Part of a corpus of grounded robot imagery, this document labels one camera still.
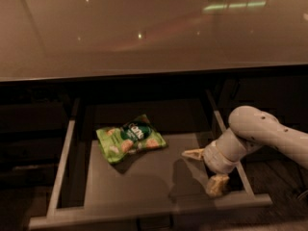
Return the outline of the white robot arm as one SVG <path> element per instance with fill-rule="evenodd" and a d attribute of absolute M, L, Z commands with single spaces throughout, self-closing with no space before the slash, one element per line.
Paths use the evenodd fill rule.
<path fill-rule="evenodd" d="M 269 146 L 308 168 L 308 134 L 281 124 L 278 119 L 251 106 L 240 106 L 228 117 L 229 127 L 205 148 L 185 150 L 183 157 L 203 161 L 215 175 L 206 184 L 211 197 L 222 195 L 229 174 L 245 156 Z"/>

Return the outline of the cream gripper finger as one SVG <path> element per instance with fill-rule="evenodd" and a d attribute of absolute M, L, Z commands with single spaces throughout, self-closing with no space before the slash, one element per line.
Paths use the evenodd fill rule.
<path fill-rule="evenodd" d="M 220 197 L 225 192 L 229 182 L 228 174 L 215 174 L 211 176 L 206 184 L 206 193 L 210 197 Z"/>
<path fill-rule="evenodd" d="M 190 149 L 190 150 L 185 150 L 182 153 L 183 157 L 194 159 L 197 161 L 202 161 L 203 160 L 203 148 L 198 148 L 198 149 Z"/>

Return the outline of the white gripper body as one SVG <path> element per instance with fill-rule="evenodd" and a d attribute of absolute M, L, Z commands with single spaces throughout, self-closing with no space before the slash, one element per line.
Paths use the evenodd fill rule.
<path fill-rule="evenodd" d="M 204 148 L 202 155 L 209 170 L 217 174 L 229 174 L 246 155 L 246 149 L 243 140 L 221 135 Z"/>

